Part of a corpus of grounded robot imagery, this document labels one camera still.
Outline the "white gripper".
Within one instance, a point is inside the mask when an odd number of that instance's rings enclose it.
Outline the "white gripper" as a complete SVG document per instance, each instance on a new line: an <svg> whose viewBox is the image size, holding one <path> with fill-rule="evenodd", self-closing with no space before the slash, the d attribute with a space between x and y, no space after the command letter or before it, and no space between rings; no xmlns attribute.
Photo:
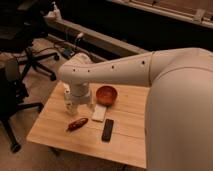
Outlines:
<svg viewBox="0 0 213 171"><path fill-rule="evenodd" d="M92 92L88 83L70 85L71 111L77 112L79 105L92 107Z"/></svg>

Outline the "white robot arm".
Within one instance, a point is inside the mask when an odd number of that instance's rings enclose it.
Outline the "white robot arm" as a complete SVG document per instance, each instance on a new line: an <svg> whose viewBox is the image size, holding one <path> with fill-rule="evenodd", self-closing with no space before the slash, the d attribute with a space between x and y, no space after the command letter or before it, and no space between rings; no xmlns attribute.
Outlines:
<svg viewBox="0 0 213 171"><path fill-rule="evenodd" d="M93 63L78 53L59 69L71 101L90 83L144 86L147 171L213 171L213 52L182 48Z"/></svg>

